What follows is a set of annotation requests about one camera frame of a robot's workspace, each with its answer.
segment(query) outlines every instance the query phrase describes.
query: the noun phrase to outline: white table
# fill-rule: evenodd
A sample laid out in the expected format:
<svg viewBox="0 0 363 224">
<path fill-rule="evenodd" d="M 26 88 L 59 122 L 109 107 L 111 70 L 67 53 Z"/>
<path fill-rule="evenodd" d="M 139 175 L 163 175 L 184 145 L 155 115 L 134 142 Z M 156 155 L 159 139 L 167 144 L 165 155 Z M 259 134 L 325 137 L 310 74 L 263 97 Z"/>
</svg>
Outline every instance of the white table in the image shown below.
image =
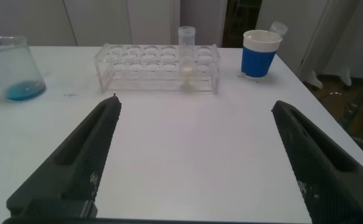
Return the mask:
<svg viewBox="0 0 363 224">
<path fill-rule="evenodd" d="M 98 47 L 32 47 L 47 84 L 0 99 L 0 223 L 7 198 L 100 102 Z M 311 221 L 278 134 L 276 100 L 297 107 L 363 165 L 363 152 L 275 57 L 260 82 L 237 78 L 240 49 L 219 49 L 219 95 L 118 93 L 122 102 L 96 198 L 98 217 Z"/>
</svg>

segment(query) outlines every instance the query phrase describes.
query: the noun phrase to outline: blue cup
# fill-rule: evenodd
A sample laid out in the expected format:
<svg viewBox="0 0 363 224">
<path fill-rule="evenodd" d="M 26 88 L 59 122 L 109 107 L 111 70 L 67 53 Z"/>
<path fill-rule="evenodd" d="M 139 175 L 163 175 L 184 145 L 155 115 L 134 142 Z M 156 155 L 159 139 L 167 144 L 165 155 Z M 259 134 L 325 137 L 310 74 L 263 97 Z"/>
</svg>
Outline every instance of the blue cup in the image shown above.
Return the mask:
<svg viewBox="0 0 363 224">
<path fill-rule="evenodd" d="M 281 41 L 279 34 L 265 30 L 250 30 L 243 34 L 241 71 L 247 78 L 267 75 Z"/>
</svg>

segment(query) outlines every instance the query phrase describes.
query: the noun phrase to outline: white cabinet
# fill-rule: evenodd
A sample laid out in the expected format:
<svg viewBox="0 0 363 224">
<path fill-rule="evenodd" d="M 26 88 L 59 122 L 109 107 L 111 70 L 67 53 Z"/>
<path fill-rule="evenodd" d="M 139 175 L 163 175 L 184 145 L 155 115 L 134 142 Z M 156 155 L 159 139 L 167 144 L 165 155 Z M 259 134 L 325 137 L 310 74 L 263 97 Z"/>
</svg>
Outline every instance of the white cabinet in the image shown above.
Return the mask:
<svg viewBox="0 0 363 224">
<path fill-rule="evenodd" d="M 0 35 L 30 45 L 176 44 L 180 0 L 0 0 Z"/>
<path fill-rule="evenodd" d="M 127 0 L 64 0 L 79 46 L 131 44 Z"/>
<path fill-rule="evenodd" d="M 62 0 L 0 0 L 0 35 L 24 35 L 30 45 L 76 45 Z"/>
<path fill-rule="evenodd" d="M 285 23 L 288 33 L 277 51 L 280 58 L 299 75 L 328 0 L 263 0 L 257 29 L 268 30 L 274 21 Z"/>
</svg>

